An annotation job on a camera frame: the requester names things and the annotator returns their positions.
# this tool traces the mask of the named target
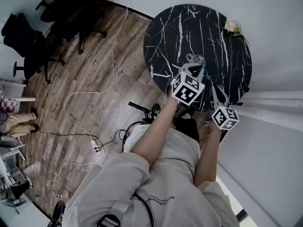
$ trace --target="white wall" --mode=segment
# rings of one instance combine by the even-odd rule
[[[3,28],[10,14],[24,13],[30,26],[35,30],[45,33],[50,27],[49,23],[40,20],[44,8],[35,10],[41,0],[0,0],[0,30]],[[3,44],[3,37],[0,36],[0,79],[11,79],[20,81],[24,78],[22,71],[17,72],[13,77],[13,65],[17,61],[18,66],[23,66],[24,58],[19,56],[13,49]]]
[[[25,194],[21,198],[29,200]],[[17,214],[13,208],[0,203],[0,218],[8,227],[46,227],[50,222],[50,219],[30,201],[16,209],[20,214]]]
[[[302,90],[303,0],[110,0],[149,16],[182,3],[211,7],[240,22],[251,44],[252,91]]]
[[[221,143],[218,176],[257,226],[270,226],[259,210],[282,227],[303,216],[302,142],[300,131],[240,116]]]

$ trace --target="sleeve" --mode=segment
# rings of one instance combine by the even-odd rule
[[[223,227],[239,227],[239,222],[232,211],[228,196],[217,182],[203,182],[198,189],[221,218]]]
[[[63,222],[77,222],[80,227],[95,225],[117,200],[130,199],[149,177],[149,164],[143,157],[122,153],[109,161],[80,193],[66,210]]]

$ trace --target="black strap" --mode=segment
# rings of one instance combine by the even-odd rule
[[[150,207],[148,206],[148,204],[146,203],[146,201],[143,200],[143,198],[141,198],[136,192],[134,193],[134,196],[139,199],[146,207],[146,210],[148,212],[148,215],[150,217],[150,221],[151,221],[151,227],[154,227],[154,222],[153,222],[153,216],[152,216],[152,211],[150,209]]]

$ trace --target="black office chair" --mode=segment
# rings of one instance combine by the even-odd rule
[[[40,19],[44,22],[54,22],[51,33],[57,40],[70,41],[77,33],[79,36],[78,54],[83,53],[82,43],[86,34],[94,31],[106,37],[105,32],[94,30],[99,18],[104,17],[104,12],[99,12],[96,0],[54,0],[51,4],[42,0],[36,7],[46,7]]]
[[[65,64],[62,60],[50,57],[51,48],[46,47],[47,39],[42,32],[31,28],[23,13],[18,14],[18,16],[11,14],[1,34],[4,36],[5,45],[13,48],[20,56],[25,57],[23,67],[17,66],[17,62],[15,62],[13,76],[16,75],[17,70],[23,70],[25,79],[30,79],[36,72],[40,72],[40,68],[44,65],[45,80],[50,84],[51,81],[47,78],[47,63],[56,61],[60,62],[61,65]]]

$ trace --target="white cable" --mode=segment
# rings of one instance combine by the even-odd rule
[[[121,26],[120,26],[120,28],[119,28],[119,30],[118,30],[118,33],[117,33],[116,36],[115,36],[114,43],[113,43],[113,47],[112,47],[112,56],[113,56],[113,64],[112,64],[112,67],[113,67],[113,80],[112,80],[111,84],[109,85],[109,87],[108,87],[106,90],[104,90],[103,92],[82,92],[82,91],[73,92],[72,94],[70,94],[70,95],[65,99],[64,104],[63,104],[65,116],[66,116],[66,119],[68,120],[68,122],[71,122],[72,124],[74,124],[74,125],[78,126],[79,128],[85,130],[85,131],[90,135],[91,140],[93,140],[93,137],[92,137],[91,133],[90,133],[87,129],[85,129],[84,127],[82,127],[82,126],[76,124],[75,122],[71,121],[71,120],[68,118],[67,113],[66,113],[66,109],[65,109],[65,104],[66,104],[66,102],[68,101],[68,99],[69,99],[72,95],[74,95],[74,94],[76,94],[76,93],[102,94],[102,93],[105,93],[106,91],[108,91],[108,90],[111,88],[111,86],[113,85],[114,80],[115,80],[115,57],[114,57],[114,46],[115,46],[115,42],[116,42],[117,36],[118,36],[118,34],[120,33],[120,30],[121,30],[121,28],[122,28],[122,25],[123,25],[123,23],[125,22],[125,20],[127,19],[127,15],[128,15],[128,7],[126,7],[126,16],[125,16],[124,20],[123,20],[122,23],[121,23]],[[91,164],[91,163],[95,163],[95,162],[99,161],[99,160],[101,159],[101,157],[105,154],[104,148],[102,147],[101,149],[103,150],[103,154],[102,154],[97,160],[95,160],[95,161],[90,161],[90,162],[88,162],[88,163],[80,163],[80,164],[79,164],[79,163],[69,163],[69,162],[65,162],[65,163],[63,164],[63,166],[61,167],[61,169],[60,169],[60,171],[59,171],[59,174],[56,173],[54,170],[52,170],[52,174],[54,174],[55,177],[54,177],[53,180],[50,180],[50,181],[48,182],[47,187],[48,187],[55,195],[57,195],[57,193],[56,193],[54,190],[51,189],[51,187],[49,186],[49,184],[50,184],[51,182],[55,181],[55,179],[57,178],[57,176],[59,176],[59,175],[61,174],[62,168],[63,168],[66,164],[69,164],[69,165],[78,165],[78,166],[85,166],[85,165],[88,165],[88,164]]]

